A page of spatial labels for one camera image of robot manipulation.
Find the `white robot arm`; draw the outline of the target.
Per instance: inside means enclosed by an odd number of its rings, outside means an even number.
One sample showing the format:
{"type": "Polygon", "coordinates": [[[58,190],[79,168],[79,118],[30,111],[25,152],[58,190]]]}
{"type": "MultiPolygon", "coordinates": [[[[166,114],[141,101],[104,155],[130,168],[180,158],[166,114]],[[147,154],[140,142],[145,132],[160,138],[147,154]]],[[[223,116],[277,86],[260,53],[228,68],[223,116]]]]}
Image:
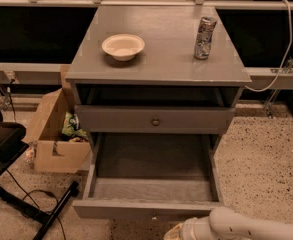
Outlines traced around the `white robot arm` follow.
{"type": "Polygon", "coordinates": [[[207,217],[190,218],[164,235],[164,240],[293,240],[293,224],[254,219],[228,207],[207,217]]]}

